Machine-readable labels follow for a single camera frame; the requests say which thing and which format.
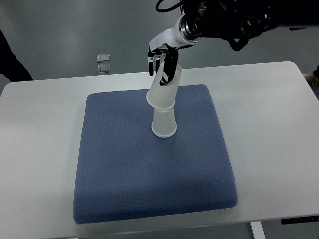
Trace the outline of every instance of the blue padded mat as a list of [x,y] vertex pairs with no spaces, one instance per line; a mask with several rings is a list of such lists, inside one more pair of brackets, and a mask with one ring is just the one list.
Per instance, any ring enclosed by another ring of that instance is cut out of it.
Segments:
[[170,138],[152,132],[147,91],[88,96],[74,192],[76,223],[237,204],[233,171],[207,87],[178,88],[177,131]]

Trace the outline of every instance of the gray floor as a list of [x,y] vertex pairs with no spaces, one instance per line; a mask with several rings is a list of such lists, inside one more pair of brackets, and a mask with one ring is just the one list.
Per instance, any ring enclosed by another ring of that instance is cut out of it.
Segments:
[[[163,7],[175,0],[166,0]],[[155,11],[150,0],[1,0],[0,29],[35,80],[97,75],[98,54],[109,53],[111,73],[147,71],[149,41],[174,25],[178,10]],[[278,28],[234,52],[220,39],[179,51],[182,68],[293,61],[301,72],[319,64],[319,28]],[[0,94],[9,80],[0,75]],[[319,88],[312,87],[319,96]],[[319,238],[319,223],[264,222],[267,239]],[[252,238],[248,224],[107,237]]]

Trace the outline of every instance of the robot finger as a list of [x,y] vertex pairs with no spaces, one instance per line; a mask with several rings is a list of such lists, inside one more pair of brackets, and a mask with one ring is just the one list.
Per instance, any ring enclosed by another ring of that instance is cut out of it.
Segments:
[[153,74],[154,74],[154,67],[153,67],[154,56],[155,56],[155,53],[152,53],[151,50],[149,49],[149,52],[148,52],[148,63],[149,63],[149,74],[150,74],[150,76],[153,76]]
[[178,51],[175,48],[169,48],[164,61],[163,76],[159,82],[161,86],[168,84],[174,78],[177,61]]
[[157,73],[160,67],[161,52],[155,54],[155,72]]

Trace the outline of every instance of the cable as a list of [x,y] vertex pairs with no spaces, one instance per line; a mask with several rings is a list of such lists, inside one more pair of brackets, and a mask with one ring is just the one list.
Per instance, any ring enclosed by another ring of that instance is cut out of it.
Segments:
[[155,9],[156,11],[158,12],[169,12],[169,11],[172,11],[180,6],[183,5],[183,1],[181,0],[179,3],[175,4],[174,6],[171,6],[169,8],[165,8],[165,9],[161,9],[159,8],[160,4],[163,2],[164,0],[159,0],[158,3],[156,3],[156,6],[155,6]]

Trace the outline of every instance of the person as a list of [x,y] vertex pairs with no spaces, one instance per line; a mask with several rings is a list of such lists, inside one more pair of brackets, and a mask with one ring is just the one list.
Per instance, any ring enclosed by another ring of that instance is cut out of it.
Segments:
[[11,82],[32,81],[32,77],[25,67],[17,60],[14,53],[0,30],[0,74]]
[[304,78],[307,80],[309,85],[318,86],[319,85],[319,66],[312,73],[303,74]]

